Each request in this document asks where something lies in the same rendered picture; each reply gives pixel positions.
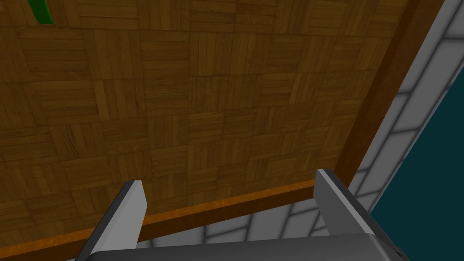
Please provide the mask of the green curved object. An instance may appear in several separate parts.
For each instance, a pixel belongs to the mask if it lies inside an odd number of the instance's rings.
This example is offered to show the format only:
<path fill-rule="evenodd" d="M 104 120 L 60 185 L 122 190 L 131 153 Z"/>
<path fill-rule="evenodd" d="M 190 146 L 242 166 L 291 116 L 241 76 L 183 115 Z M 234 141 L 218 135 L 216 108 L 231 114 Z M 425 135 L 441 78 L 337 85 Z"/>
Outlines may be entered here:
<path fill-rule="evenodd" d="M 47 0 L 28 0 L 31 11 L 39 24 L 54 24 Z"/>

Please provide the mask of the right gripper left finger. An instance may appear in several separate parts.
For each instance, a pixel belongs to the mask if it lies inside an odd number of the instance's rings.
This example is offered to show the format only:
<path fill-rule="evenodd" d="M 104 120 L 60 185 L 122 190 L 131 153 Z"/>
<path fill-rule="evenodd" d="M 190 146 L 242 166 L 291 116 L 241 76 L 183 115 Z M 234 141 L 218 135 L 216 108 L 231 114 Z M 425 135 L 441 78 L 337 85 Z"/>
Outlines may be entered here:
<path fill-rule="evenodd" d="M 126 182 L 75 261 L 85 261 L 95 252 L 135 249 L 146 210 L 142 182 Z"/>

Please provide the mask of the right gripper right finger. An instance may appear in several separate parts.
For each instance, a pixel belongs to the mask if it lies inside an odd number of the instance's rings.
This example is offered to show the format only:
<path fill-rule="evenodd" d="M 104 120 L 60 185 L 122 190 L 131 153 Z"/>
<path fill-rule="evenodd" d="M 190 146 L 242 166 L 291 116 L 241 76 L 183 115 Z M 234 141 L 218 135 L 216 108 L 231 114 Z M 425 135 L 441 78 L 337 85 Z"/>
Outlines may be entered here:
<path fill-rule="evenodd" d="M 330 235 L 369 233 L 380 236 L 381 227 L 329 169 L 317 169 L 314 199 Z"/>

